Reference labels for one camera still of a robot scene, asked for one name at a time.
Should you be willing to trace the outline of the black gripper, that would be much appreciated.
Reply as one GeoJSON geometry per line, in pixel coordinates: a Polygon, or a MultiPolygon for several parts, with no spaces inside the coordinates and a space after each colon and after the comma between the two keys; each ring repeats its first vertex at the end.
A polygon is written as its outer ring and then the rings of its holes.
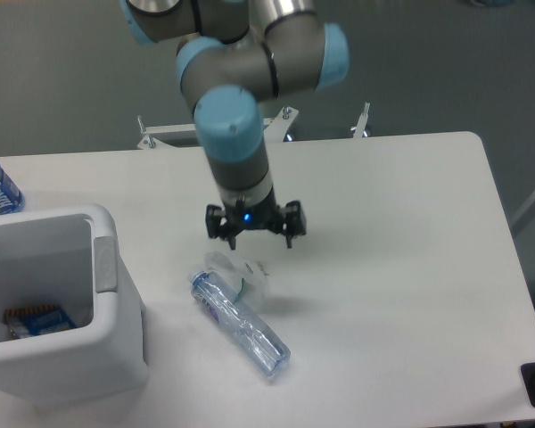
{"type": "Polygon", "coordinates": [[[236,249],[236,237],[243,230],[268,230],[285,238],[286,247],[292,248],[292,241],[307,233],[307,220],[300,201],[288,202],[284,207],[276,203],[275,190],[256,200],[255,194],[238,194],[222,188],[221,201],[225,208],[209,204],[205,212],[205,225],[210,239],[227,242],[231,250],[236,249]]]}

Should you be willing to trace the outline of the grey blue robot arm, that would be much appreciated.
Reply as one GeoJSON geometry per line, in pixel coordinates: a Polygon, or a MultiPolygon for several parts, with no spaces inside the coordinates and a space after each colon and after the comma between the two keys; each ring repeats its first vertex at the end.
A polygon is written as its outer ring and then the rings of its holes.
{"type": "Polygon", "coordinates": [[[340,83],[348,39],[310,1],[124,1],[142,44],[177,39],[179,89],[221,203],[206,209],[208,236],[235,246],[244,231],[291,241],[307,232],[297,201],[279,205],[259,104],[340,83]]]}

